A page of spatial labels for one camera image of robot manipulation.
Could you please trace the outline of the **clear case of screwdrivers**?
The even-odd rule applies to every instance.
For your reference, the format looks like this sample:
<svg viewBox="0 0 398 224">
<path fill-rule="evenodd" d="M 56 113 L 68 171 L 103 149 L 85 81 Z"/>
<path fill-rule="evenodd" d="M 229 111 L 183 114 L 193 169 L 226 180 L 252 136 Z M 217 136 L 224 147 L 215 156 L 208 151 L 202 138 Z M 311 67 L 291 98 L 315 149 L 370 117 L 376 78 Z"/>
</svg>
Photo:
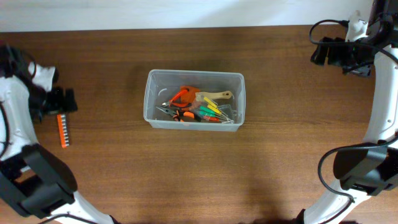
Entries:
<svg viewBox="0 0 398 224">
<path fill-rule="evenodd" d="M 189 107 L 190 112 L 198 115 L 201 119 L 217 123 L 234 123 L 234 119 L 223 112 L 218 103 L 203 93 L 197 93 L 196 97 Z"/>
</svg>

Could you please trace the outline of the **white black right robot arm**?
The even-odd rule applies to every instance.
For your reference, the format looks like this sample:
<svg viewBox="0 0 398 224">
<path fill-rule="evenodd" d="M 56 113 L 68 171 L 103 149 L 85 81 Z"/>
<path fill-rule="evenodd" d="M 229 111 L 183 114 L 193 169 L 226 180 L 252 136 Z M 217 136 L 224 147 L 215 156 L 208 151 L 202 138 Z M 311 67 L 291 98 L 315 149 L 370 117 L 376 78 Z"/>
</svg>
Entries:
<svg viewBox="0 0 398 224">
<path fill-rule="evenodd" d="M 369 20 L 355 12 L 338 24 L 346 37 L 313 40 L 317 49 L 310 60 L 361 77 L 375 71 L 371 118 L 361 144 L 321 157 L 317 173 L 326 190 L 295 223 L 343 223 L 360 203 L 397 187 L 397 1 L 374 1 Z"/>
</svg>

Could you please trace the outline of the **orange black needle-nose pliers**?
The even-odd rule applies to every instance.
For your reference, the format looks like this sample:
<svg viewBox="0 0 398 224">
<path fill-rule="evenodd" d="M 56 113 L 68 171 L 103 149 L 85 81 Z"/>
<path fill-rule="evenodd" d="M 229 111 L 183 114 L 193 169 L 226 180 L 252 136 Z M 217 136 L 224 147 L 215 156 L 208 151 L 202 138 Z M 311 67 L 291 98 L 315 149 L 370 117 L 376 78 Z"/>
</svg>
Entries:
<svg viewBox="0 0 398 224">
<path fill-rule="evenodd" d="M 183 120 L 184 118 L 191 118 L 198 122 L 201 121 L 201 118 L 199 116 L 197 116 L 195 113 L 192 113 L 189 111 L 171 110 L 171 109 L 159 107 L 159 106 L 157 106 L 156 108 L 158 110 L 162 111 L 163 113 L 171 116 L 172 119 L 175 121 L 184 122 L 184 120 Z"/>
</svg>

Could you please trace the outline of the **orange socket bit rail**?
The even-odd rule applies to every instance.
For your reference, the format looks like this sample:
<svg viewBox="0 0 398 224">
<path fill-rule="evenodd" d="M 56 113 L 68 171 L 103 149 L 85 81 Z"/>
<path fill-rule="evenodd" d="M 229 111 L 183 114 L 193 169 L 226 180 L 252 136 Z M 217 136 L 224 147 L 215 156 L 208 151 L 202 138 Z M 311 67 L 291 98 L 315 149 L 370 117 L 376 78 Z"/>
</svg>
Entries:
<svg viewBox="0 0 398 224">
<path fill-rule="evenodd" d="M 66 148 L 70 145 L 66 115 L 58 114 L 57 115 L 57 123 L 58 123 L 58 131 L 59 131 L 61 146 L 63 148 Z"/>
</svg>

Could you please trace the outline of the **red black side cutters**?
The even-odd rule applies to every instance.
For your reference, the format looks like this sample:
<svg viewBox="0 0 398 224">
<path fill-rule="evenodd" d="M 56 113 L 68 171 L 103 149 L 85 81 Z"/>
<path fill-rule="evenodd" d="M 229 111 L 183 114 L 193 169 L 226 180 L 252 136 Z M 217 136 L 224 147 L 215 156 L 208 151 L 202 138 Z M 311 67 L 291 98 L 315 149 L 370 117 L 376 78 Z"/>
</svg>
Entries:
<svg viewBox="0 0 398 224">
<path fill-rule="evenodd" d="M 177 100 L 189 92 L 187 88 L 180 90 L 171 100 L 162 103 L 162 107 L 188 108 L 191 103 L 179 103 Z"/>
</svg>

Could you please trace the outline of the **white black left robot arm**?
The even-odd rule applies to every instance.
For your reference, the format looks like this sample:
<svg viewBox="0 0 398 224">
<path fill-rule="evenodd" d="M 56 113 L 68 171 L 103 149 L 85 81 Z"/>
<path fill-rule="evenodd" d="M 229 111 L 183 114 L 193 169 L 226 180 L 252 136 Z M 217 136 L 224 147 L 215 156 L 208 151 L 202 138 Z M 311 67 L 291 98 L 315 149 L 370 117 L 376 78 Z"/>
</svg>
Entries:
<svg viewBox="0 0 398 224">
<path fill-rule="evenodd" d="M 70 144 L 66 115 L 78 107 L 73 89 L 55 86 L 58 76 L 56 67 L 1 44 L 1 199 L 42 223 L 116 223 L 79 193 L 70 168 L 37 139 L 34 120 L 54 114 L 62 147 Z"/>
</svg>

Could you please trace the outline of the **orange scraper wooden handle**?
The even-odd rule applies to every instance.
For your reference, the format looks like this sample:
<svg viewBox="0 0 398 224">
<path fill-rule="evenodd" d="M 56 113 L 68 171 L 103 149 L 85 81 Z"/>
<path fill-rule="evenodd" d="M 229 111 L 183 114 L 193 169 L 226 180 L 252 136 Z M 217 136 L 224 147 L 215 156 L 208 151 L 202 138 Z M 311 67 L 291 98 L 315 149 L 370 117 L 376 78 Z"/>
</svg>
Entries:
<svg viewBox="0 0 398 224">
<path fill-rule="evenodd" d="M 207 97 L 211 100 L 228 100 L 233 96 L 231 91 L 205 92 L 205 91 L 201 91 L 200 89 L 195 88 L 193 86 L 181 86 L 180 90 L 188 91 L 187 93 L 183 94 L 180 97 L 180 101 L 182 103 L 193 103 L 193 101 L 196 98 L 196 95 L 198 93 L 204 95 L 205 97 Z"/>
</svg>

